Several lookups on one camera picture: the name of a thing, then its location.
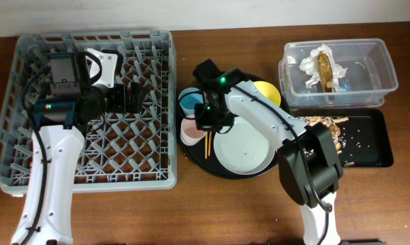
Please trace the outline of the blue plastic cup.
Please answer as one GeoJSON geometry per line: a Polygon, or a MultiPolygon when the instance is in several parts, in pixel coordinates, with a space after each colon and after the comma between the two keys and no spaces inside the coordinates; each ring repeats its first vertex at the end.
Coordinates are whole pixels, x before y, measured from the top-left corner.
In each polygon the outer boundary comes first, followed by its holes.
{"type": "Polygon", "coordinates": [[[198,88],[190,87],[180,92],[179,104],[185,115],[194,114],[196,104],[203,104],[202,94],[198,88]]]}

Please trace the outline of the pink plastic cup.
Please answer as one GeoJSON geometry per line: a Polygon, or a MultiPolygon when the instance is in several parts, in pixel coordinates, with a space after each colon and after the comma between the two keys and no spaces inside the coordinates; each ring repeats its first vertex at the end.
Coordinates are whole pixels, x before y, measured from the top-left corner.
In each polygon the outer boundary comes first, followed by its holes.
{"type": "Polygon", "coordinates": [[[205,131],[197,129],[195,116],[193,114],[182,119],[180,124],[180,139],[184,145],[194,146],[205,136],[205,131]]]}

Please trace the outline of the yellow bowl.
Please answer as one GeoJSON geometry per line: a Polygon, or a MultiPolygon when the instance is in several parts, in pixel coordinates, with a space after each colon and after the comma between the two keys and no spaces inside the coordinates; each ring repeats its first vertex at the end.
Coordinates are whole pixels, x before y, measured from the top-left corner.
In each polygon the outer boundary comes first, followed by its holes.
{"type": "Polygon", "coordinates": [[[266,81],[256,81],[254,82],[255,87],[258,91],[267,99],[269,99],[273,104],[278,107],[281,105],[281,95],[277,87],[266,81]]]}

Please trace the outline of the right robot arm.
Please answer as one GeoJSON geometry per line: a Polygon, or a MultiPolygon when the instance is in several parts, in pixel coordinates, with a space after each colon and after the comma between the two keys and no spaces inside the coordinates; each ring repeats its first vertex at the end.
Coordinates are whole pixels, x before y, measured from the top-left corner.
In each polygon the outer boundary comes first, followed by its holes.
{"type": "Polygon", "coordinates": [[[231,128],[235,117],[245,119],[275,149],[279,180],[302,213],[305,244],[340,244],[335,199],[343,176],[332,134],[293,117],[263,96],[239,69],[219,70],[211,61],[193,70],[203,104],[195,106],[199,129],[231,128]]]}

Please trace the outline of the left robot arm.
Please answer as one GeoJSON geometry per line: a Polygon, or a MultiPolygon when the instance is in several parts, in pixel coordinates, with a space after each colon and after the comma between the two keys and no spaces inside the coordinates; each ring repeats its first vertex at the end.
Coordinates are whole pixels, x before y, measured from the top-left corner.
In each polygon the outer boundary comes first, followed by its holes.
{"type": "Polygon", "coordinates": [[[117,84],[123,55],[116,50],[52,54],[25,84],[20,103],[32,130],[32,163],[24,209],[12,244],[72,244],[72,193],[78,157],[89,122],[105,113],[140,113],[145,90],[117,84]],[[50,72],[51,96],[28,106],[26,94],[39,75],[50,72]]]}

